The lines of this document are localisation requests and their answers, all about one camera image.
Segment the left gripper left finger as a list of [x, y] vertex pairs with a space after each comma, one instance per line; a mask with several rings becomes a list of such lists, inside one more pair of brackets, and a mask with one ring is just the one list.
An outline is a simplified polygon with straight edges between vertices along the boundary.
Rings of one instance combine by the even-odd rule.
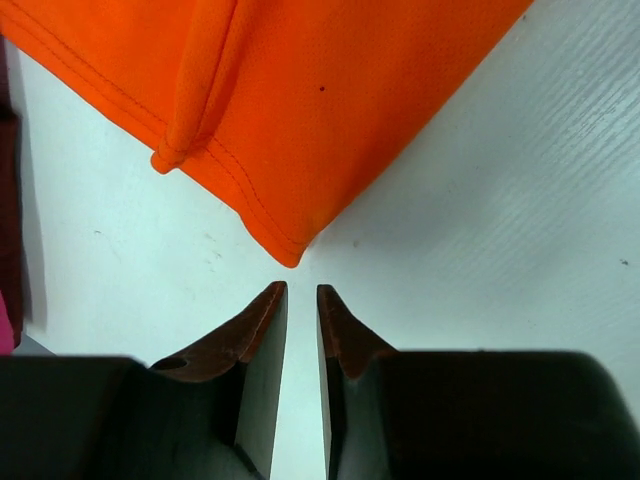
[[266, 479], [287, 322], [278, 281], [235, 317], [145, 366], [6, 356], [5, 479]]

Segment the orange t-shirt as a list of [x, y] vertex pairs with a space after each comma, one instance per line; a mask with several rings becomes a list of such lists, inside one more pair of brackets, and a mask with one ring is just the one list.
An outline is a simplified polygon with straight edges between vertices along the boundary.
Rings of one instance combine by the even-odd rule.
[[232, 208], [287, 267], [525, 1], [5, 1], [2, 35]]

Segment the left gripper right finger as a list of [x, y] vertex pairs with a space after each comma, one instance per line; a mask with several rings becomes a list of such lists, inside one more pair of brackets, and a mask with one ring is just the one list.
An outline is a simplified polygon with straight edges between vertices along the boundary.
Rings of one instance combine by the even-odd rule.
[[628, 479], [632, 417], [576, 351], [401, 351], [317, 289], [330, 479]]

